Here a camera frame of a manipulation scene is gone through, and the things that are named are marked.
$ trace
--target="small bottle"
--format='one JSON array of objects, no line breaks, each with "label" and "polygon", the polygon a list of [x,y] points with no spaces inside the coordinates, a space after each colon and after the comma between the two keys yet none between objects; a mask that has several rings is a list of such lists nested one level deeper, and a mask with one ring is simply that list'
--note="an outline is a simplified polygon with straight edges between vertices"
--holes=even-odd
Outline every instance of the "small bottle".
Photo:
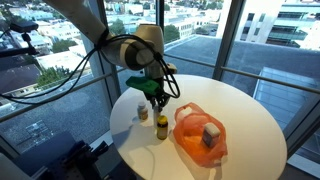
[{"label": "small bottle", "polygon": [[168,136],[168,119],[166,116],[161,115],[158,117],[157,123],[157,137],[164,140]]},{"label": "small bottle", "polygon": [[139,102],[137,111],[140,120],[146,120],[148,118],[148,108],[145,102]]}]

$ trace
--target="yellow bottle cap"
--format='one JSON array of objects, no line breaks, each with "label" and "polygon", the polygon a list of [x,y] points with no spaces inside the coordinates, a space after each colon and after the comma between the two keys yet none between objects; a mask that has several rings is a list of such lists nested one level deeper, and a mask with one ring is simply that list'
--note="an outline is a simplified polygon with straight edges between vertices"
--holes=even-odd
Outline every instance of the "yellow bottle cap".
[{"label": "yellow bottle cap", "polygon": [[158,123],[159,123],[159,124],[162,124],[162,125],[167,124],[167,123],[168,123],[167,117],[164,116],[164,115],[159,116],[159,117],[158,117]]}]

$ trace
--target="table top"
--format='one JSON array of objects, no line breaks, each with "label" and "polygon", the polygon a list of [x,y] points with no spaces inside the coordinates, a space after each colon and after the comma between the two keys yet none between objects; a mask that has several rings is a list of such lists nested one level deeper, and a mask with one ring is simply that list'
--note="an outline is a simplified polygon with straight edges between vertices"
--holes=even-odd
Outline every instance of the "table top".
[{"label": "table top", "polygon": [[[279,125],[262,105],[216,80],[192,75],[175,78],[181,96],[171,98],[161,112],[169,121],[167,139],[156,137],[152,107],[141,91],[129,88],[112,110],[114,145],[137,174],[144,179],[278,179],[287,161],[286,142]],[[137,117],[140,101],[145,101],[149,109],[149,117],[143,122]],[[199,105],[226,129],[228,155],[220,166],[197,166],[175,142],[174,113],[189,102]]]}]

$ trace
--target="green object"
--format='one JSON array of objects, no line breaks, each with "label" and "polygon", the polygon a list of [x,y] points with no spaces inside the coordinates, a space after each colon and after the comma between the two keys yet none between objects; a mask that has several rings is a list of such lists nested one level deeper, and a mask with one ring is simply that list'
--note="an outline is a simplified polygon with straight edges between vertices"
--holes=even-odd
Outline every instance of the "green object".
[{"label": "green object", "polygon": [[136,88],[151,95],[156,95],[157,92],[160,91],[160,85],[151,79],[147,79],[146,77],[131,76],[126,81],[126,84],[129,87]]}]

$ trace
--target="orange mesh bag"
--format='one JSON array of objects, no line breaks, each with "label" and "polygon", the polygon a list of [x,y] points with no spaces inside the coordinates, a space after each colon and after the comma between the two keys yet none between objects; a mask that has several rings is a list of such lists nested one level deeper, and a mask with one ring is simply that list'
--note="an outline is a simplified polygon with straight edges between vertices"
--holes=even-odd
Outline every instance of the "orange mesh bag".
[{"label": "orange mesh bag", "polygon": [[[191,109],[185,114],[183,110]],[[226,131],[221,122],[205,113],[198,105],[189,103],[175,112],[176,126],[173,135],[176,142],[187,154],[202,167],[212,167],[214,161],[227,155]],[[220,137],[214,147],[209,148],[202,142],[204,126],[213,123],[220,130]]]}]

